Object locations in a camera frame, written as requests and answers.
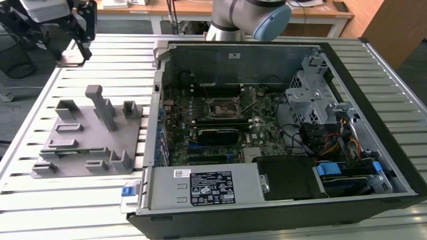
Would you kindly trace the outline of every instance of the gray robot arm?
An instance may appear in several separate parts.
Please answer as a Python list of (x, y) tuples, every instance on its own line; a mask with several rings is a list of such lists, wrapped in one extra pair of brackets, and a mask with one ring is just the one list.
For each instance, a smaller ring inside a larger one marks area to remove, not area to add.
[(248, 34), (258, 41), (272, 41), (289, 19), (282, 0), (214, 0), (206, 40), (242, 41)]

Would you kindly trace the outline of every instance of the warning label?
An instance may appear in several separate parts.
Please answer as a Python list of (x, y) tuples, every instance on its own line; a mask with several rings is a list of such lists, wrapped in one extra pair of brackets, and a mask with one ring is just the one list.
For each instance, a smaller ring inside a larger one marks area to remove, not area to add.
[(193, 206), (234, 204), (234, 188), (230, 171), (189, 174), (189, 198)]

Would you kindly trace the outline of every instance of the blue latch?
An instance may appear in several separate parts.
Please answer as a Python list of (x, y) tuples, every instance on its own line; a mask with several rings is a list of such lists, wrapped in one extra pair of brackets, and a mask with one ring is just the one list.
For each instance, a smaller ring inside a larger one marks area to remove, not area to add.
[(124, 186), (121, 188), (121, 197), (134, 196), (134, 186)]
[(380, 162), (379, 161), (373, 161), (372, 165), (373, 165), (373, 168), (375, 168), (376, 172), (379, 173), (383, 170)]
[(319, 176), (341, 174), (339, 164), (336, 162), (324, 162), (315, 167)]

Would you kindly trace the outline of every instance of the metal bracket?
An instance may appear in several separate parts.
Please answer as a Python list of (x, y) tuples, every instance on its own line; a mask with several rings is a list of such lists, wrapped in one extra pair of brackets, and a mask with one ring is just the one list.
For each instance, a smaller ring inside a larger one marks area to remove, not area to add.
[(316, 90), (307, 90), (304, 88), (288, 88), (285, 90), (285, 98), (292, 109), (304, 107), (311, 101), (320, 100), (321, 95)]
[(353, 109), (353, 105), (349, 102), (335, 103), (331, 102), (325, 108), (327, 120), (335, 120), (336, 112), (347, 112)]

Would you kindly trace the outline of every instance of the aluminum table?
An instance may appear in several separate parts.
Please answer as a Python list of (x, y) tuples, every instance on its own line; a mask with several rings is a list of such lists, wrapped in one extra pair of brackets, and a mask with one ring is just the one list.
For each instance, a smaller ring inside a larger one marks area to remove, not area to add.
[[(56, 68), (0, 162), (0, 239), (145, 240), (120, 212), (121, 187), (141, 177), (142, 156), (129, 175), (32, 179), (29, 173), (54, 124), (54, 106), (101, 85), (112, 104), (141, 104), (136, 152), (144, 153), (156, 40), (201, 40), (198, 35), (98, 34), (82, 68)], [(420, 174), (427, 178), (427, 110), (369, 44), (357, 39), (282, 37), (277, 41), (328, 42), (379, 112)], [(427, 239), (427, 205), (387, 211), (356, 224), (198, 237), (233, 240)]]

